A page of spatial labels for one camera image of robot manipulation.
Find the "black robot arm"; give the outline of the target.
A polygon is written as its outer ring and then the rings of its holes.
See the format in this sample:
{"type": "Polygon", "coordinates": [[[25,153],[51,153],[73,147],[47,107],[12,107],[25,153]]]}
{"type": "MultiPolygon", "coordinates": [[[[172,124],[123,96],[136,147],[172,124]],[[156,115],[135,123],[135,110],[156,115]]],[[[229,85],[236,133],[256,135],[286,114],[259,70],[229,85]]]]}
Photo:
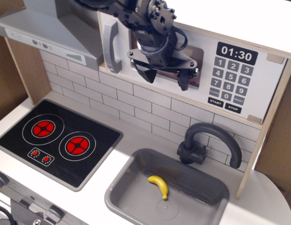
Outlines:
{"type": "Polygon", "coordinates": [[[116,17],[132,31],[140,48],[127,55],[147,82],[153,83],[161,70],[176,73],[181,90],[188,90],[198,74],[197,62],[182,52],[187,36],[173,25],[175,11],[164,0],[77,0],[76,4],[116,17]]]}

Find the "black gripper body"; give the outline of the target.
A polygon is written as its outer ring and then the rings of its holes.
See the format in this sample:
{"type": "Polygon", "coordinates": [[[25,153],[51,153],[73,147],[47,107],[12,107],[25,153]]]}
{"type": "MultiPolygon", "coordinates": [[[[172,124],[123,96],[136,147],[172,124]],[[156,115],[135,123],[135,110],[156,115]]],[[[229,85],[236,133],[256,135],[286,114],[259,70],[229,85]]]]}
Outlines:
{"type": "Polygon", "coordinates": [[[198,75],[197,62],[178,51],[176,38],[139,38],[140,48],[131,49],[127,56],[136,62],[158,71],[177,74],[188,70],[193,77],[198,75]]]}

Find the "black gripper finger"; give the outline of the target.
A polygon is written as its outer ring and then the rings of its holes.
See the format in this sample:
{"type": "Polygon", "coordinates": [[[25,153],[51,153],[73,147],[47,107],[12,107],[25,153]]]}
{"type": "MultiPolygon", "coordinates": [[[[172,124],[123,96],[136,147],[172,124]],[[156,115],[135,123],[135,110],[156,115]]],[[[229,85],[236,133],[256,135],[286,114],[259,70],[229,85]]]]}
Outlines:
{"type": "Polygon", "coordinates": [[[149,68],[141,64],[137,64],[136,62],[134,62],[133,65],[135,69],[137,70],[138,74],[141,75],[147,82],[149,83],[154,82],[157,75],[156,69],[149,68]]]}
{"type": "Polygon", "coordinates": [[[182,70],[177,75],[177,82],[182,91],[188,90],[189,82],[193,78],[193,74],[191,74],[188,70],[182,70]]]}

